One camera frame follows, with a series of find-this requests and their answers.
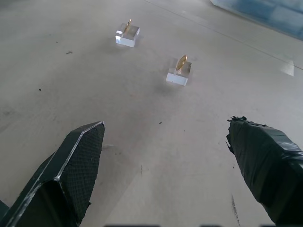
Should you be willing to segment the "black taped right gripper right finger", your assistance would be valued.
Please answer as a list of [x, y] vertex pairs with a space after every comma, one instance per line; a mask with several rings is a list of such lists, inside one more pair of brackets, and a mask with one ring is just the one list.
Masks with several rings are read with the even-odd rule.
[[303, 151], [282, 131], [229, 120], [228, 148], [246, 185], [276, 225], [303, 223]]

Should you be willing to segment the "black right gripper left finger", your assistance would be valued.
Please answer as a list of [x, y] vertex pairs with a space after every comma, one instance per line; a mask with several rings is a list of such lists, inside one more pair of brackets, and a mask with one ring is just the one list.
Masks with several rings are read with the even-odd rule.
[[2, 227], [78, 227], [98, 175], [104, 122], [68, 133], [35, 171], [11, 207], [0, 204]]

